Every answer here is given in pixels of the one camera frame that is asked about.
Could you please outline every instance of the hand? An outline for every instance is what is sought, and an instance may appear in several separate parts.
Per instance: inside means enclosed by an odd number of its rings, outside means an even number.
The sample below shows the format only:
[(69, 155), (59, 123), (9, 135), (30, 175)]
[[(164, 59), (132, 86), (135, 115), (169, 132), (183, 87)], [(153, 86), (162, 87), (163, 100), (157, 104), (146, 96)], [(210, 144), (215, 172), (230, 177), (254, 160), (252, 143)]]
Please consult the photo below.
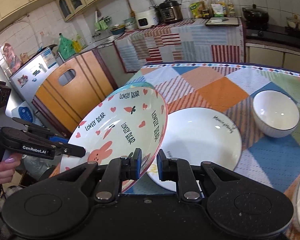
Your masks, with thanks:
[(0, 184), (11, 182), (15, 168), (20, 165), (22, 156), (20, 153), (13, 153), (8, 159), (0, 162)]

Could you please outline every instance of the pot lid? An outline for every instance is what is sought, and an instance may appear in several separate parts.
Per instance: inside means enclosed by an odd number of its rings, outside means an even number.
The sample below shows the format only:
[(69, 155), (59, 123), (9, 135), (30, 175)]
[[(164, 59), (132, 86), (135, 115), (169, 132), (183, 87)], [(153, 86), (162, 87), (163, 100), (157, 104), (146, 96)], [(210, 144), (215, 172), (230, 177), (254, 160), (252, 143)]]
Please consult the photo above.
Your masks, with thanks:
[(247, 11), (247, 12), (266, 13), (267, 14), (267, 11), (257, 8), (255, 4), (253, 4), (252, 7), (243, 7), (242, 10)]

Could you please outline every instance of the bunny print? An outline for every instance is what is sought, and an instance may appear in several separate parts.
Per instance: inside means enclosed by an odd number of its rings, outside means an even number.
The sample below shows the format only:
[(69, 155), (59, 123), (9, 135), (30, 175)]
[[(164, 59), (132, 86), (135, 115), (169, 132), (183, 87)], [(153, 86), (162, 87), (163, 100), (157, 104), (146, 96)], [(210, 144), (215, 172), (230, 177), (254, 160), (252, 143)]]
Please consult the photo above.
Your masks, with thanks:
[(100, 149), (93, 150), (89, 154), (88, 162), (95, 161), (98, 162), (98, 164), (101, 164), (102, 160), (108, 158), (111, 155), (112, 149), (109, 149), (111, 144), (112, 141), (108, 141)]

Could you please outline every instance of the metal screw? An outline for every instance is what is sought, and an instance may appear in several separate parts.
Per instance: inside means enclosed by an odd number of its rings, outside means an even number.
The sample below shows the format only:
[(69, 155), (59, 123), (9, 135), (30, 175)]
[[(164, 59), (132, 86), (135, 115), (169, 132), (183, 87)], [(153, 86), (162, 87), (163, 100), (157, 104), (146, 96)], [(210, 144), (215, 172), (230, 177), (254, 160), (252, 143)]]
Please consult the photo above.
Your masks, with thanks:
[(108, 200), (112, 197), (112, 194), (109, 191), (101, 191), (96, 194), (97, 199)]
[(200, 197), (200, 194), (195, 191), (188, 191), (184, 193), (184, 197), (186, 199), (198, 199)]

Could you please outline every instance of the cooking pot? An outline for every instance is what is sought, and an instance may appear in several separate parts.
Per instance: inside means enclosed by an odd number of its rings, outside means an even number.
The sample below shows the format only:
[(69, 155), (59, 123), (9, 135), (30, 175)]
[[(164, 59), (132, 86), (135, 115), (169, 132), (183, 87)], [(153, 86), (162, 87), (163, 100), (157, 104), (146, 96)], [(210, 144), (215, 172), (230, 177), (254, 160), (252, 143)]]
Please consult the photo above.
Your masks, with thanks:
[(253, 4), (252, 7), (243, 7), (242, 8), (244, 18), (255, 24), (266, 24), (269, 21), (268, 12), (259, 9)]

